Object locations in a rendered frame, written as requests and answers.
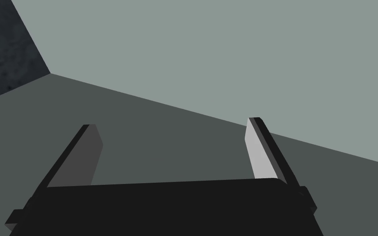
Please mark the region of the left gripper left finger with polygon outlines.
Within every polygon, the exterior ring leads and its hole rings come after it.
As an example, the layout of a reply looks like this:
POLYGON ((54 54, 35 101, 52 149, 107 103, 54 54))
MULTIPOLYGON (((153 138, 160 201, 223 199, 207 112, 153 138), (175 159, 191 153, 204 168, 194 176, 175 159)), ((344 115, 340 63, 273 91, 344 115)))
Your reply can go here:
POLYGON ((40 188, 90 185, 103 143, 95 124, 83 125, 49 170, 40 188))

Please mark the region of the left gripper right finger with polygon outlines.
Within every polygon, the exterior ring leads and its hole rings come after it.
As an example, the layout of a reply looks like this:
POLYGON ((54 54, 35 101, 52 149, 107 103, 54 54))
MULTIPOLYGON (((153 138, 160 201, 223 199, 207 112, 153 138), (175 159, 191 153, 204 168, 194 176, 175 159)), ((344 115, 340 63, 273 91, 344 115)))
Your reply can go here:
POLYGON ((279 179, 290 187, 300 185, 280 148, 259 117, 247 120, 245 144, 256 179, 279 179))

